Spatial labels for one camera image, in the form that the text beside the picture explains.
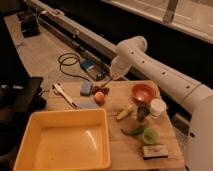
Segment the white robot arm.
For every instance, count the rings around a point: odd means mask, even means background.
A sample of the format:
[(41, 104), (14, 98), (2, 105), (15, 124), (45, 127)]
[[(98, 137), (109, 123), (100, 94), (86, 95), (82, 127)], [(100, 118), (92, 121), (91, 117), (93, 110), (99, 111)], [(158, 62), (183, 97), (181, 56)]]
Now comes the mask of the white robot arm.
[(213, 171), (213, 89), (148, 56), (143, 36), (125, 39), (116, 45), (110, 76), (117, 80), (135, 67), (153, 80), (192, 118), (188, 133), (186, 171)]

